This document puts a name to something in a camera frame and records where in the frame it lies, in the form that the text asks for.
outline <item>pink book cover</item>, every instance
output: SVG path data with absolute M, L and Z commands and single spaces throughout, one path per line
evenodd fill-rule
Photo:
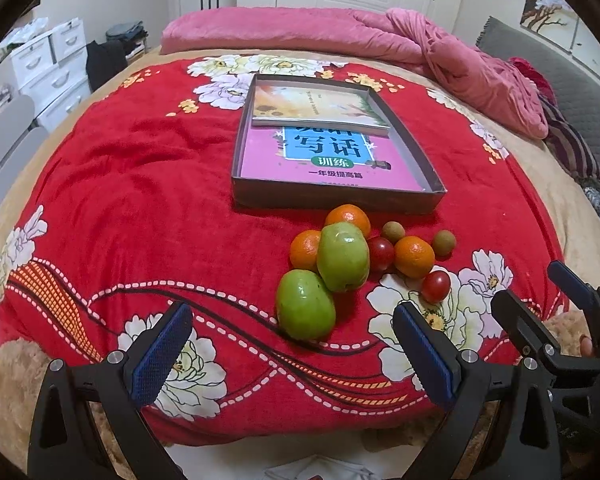
M 242 178 L 424 191 L 391 139 L 326 128 L 249 126 Z

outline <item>tangerine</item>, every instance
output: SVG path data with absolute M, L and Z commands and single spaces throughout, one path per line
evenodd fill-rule
M 357 205 L 345 204 L 337 207 L 327 215 L 324 225 L 337 224 L 338 222 L 349 222 L 362 231 L 365 238 L 371 234 L 371 222 L 369 217 Z
M 320 231 L 309 229 L 302 231 L 291 242 L 289 259 L 294 269 L 318 271 L 318 245 L 320 244 Z
M 436 255 L 433 248 L 422 238 L 417 236 L 404 237 L 402 240 L 398 240 L 394 248 L 394 265 L 408 278 L 419 280 L 433 269 Z

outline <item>white drawer unit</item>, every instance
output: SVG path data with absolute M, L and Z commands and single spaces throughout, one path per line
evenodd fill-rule
M 30 96 L 36 105 L 36 115 L 39 115 L 63 92 L 80 82 L 86 76 L 87 50 L 69 55 L 59 64 L 53 65 L 45 73 L 28 82 L 21 93 Z
M 86 44 L 84 23 L 79 18 L 58 25 L 51 31 L 51 45 L 56 55 L 56 62 L 62 61 Z
M 29 81 L 46 72 L 54 63 L 49 32 L 18 47 L 0 63 L 0 88 L 9 84 L 20 90 Z
M 89 80 L 85 76 L 38 116 L 38 124 L 51 133 L 89 95 L 91 95 L 91 89 Z

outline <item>hand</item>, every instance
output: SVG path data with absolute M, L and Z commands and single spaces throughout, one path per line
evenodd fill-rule
M 582 355 L 582 357 L 596 356 L 593 349 L 593 341 L 587 335 L 582 335 L 580 337 L 580 355 Z

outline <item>book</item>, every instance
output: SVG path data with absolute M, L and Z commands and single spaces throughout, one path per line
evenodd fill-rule
M 372 107 L 368 93 L 315 84 L 258 84 L 252 122 L 256 126 L 319 127 L 379 136 L 388 136 L 390 129 Z
M 425 190 L 391 139 L 334 128 L 251 125 L 246 134 L 240 177 L 370 189 Z

